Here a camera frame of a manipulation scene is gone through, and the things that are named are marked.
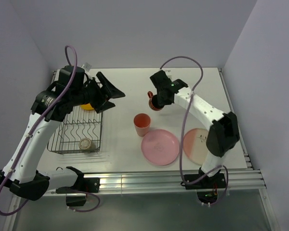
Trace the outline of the red and black mug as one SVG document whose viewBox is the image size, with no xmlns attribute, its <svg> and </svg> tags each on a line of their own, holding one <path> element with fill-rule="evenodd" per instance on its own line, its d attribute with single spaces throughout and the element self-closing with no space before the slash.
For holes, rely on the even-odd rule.
<svg viewBox="0 0 289 231">
<path fill-rule="evenodd" d="M 158 95 L 153 94 L 153 92 L 148 91 L 147 95 L 149 97 L 148 105 L 153 111 L 160 111 L 164 108 L 164 105 L 158 103 Z"/>
</svg>

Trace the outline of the yellow bowl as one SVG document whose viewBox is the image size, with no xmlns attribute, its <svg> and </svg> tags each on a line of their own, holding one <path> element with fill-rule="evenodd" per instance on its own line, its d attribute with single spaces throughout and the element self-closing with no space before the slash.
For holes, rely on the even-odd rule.
<svg viewBox="0 0 289 231">
<path fill-rule="evenodd" d="M 92 111 L 92 110 L 94 110 L 94 108 L 91 106 L 90 103 L 88 103 L 88 104 L 83 104 L 83 105 L 80 106 L 80 108 L 83 109 L 83 110 L 85 110 L 85 111 Z"/>
</svg>

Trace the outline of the small speckled ceramic cup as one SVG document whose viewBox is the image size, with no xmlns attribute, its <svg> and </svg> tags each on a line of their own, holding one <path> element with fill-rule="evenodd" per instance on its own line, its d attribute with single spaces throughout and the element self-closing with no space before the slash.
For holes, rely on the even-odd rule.
<svg viewBox="0 0 289 231">
<path fill-rule="evenodd" d="M 93 140 L 89 138 L 83 138 L 79 141 L 79 150 L 83 153 L 95 153 L 96 145 Z"/>
</svg>

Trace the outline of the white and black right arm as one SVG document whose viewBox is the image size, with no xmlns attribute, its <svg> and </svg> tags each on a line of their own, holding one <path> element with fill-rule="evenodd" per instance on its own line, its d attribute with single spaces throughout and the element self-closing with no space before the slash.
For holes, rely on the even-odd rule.
<svg viewBox="0 0 289 231">
<path fill-rule="evenodd" d="M 223 167 L 226 154 L 240 140 L 237 116 L 233 112 L 226 113 L 210 105 L 194 93 L 194 88 L 190 88 L 180 79 L 172 81 L 163 70 L 154 73 L 150 80 L 157 90 L 151 103 L 152 109 L 161 109 L 171 104 L 186 109 L 181 137 L 184 136 L 188 114 L 193 115 L 208 130 L 208 155 L 200 168 L 201 174 L 198 178 L 201 186 L 210 187 L 216 180 L 215 175 Z"/>
</svg>

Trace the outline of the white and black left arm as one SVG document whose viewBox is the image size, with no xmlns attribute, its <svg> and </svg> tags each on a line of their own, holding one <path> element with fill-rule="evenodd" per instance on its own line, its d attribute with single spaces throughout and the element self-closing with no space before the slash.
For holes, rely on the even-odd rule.
<svg viewBox="0 0 289 231">
<path fill-rule="evenodd" d="M 51 136 L 66 115 L 74 107 L 88 103 L 100 113 L 115 107 L 110 99 L 125 97 L 101 72 L 89 79 L 83 68 L 67 65 L 58 73 L 58 80 L 36 96 L 24 136 L 11 160 L 0 170 L 0 184 L 31 201 L 40 199 L 48 190 L 67 188 L 79 192 L 84 187 L 84 174 L 74 167 L 37 170 Z"/>
</svg>

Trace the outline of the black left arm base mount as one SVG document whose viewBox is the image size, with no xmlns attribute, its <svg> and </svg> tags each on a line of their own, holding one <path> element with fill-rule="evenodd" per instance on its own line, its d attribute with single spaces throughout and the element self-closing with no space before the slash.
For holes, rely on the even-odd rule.
<svg viewBox="0 0 289 231">
<path fill-rule="evenodd" d="M 81 192 L 85 196 L 66 196 L 66 205 L 72 208 L 84 206 L 89 195 L 99 192 L 100 178 L 85 178 L 84 173 L 74 167 L 66 167 L 66 169 L 70 169 L 77 174 L 76 182 L 70 187 L 60 187 L 55 192 L 58 194 Z"/>
</svg>

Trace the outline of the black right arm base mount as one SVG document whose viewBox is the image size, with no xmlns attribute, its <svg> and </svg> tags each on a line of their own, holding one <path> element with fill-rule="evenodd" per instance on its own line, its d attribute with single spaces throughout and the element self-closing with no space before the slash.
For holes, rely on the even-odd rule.
<svg viewBox="0 0 289 231">
<path fill-rule="evenodd" d="M 200 203 L 212 205 L 227 195 L 228 179 L 220 171 L 213 177 L 205 176 L 193 185 L 180 183 L 186 190 L 197 190 L 197 198 Z"/>
</svg>

